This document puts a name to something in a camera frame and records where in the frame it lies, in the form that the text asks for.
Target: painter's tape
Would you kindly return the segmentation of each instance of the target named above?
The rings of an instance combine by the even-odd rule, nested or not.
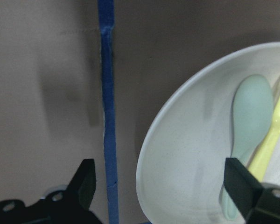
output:
[[[114,27],[113,0],[98,0],[98,17],[101,33],[102,91],[105,111],[104,153],[109,223],[119,224],[112,66],[112,30]]]

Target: white plate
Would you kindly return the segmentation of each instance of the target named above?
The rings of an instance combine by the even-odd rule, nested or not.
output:
[[[280,42],[252,46],[207,66],[167,101],[138,160],[138,200],[153,224],[224,224],[219,204],[224,160],[232,146],[232,99],[239,83],[280,77]],[[280,140],[265,181],[280,185]],[[240,217],[236,222],[243,223]]]

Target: screw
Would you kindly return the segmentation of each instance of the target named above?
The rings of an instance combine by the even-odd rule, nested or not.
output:
[[[3,207],[3,211],[4,212],[8,212],[8,211],[11,211],[14,208],[15,208],[15,203],[14,202],[10,202],[10,203],[8,203],[7,205],[5,205]]]
[[[55,194],[54,196],[52,196],[52,200],[54,202],[58,202],[63,198],[63,194],[62,192],[59,192],[58,194]]]
[[[280,190],[279,189],[274,189],[272,190],[272,194],[277,197],[277,198],[280,198]]]

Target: plastic fork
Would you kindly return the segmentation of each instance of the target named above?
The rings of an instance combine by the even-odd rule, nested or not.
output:
[[[271,127],[253,157],[248,170],[261,182],[280,137],[280,96],[273,112]]]

